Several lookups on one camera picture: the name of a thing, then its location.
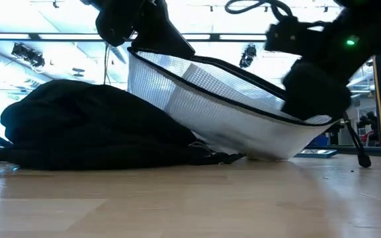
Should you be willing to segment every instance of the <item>black backpack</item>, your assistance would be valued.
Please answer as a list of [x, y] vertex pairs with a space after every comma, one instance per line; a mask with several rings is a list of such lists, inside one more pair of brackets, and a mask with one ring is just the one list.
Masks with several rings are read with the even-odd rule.
[[25, 169], [101, 170], [231, 163], [161, 109], [108, 85], [55, 80], [1, 115], [13, 145], [4, 161]]

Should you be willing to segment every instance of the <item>black fabric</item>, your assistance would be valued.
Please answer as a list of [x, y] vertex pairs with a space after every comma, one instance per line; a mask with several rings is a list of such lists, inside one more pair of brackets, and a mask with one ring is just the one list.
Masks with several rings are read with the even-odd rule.
[[46, 83], [1, 115], [8, 162], [27, 169], [129, 169], [231, 162], [189, 147], [194, 134], [164, 111], [108, 85]]

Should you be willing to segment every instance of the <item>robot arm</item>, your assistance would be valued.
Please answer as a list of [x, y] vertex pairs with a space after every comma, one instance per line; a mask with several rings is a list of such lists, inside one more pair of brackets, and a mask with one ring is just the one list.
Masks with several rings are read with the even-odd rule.
[[[96, 25], [101, 37], [113, 46], [124, 43], [134, 31], [132, 46], [189, 58], [193, 48], [170, 22], [165, 0], [81, 0], [100, 10]], [[301, 120], [316, 115], [340, 118], [350, 106], [349, 79], [371, 56], [381, 52], [381, 1], [335, 0], [345, 7], [329, 23], [299, 22], [279, 0], [258, 0], [240, 14], [269, 3], [279, 20], [266, 33], [265, 49], [302, 56], [283, 79], [286, 103], [283, 111]], [[309, 27], [323, 26], [318, 32]]]

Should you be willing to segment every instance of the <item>wooden floor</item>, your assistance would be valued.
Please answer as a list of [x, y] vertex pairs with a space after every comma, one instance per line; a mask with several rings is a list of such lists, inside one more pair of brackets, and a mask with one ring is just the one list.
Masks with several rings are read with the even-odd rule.
[[381, 238], [381, 158], [371, 169], [346, 155], [87, 173], [0, 164], [0, 237]]

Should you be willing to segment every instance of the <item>white mesh bag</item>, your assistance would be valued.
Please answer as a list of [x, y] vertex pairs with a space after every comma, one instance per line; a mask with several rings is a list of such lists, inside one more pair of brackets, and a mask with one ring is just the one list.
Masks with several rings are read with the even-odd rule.
[[128, 91], [225, 152], [289, 159], [333, 124], [281, 111], [284, 91], [224, 61], [129, 49]]

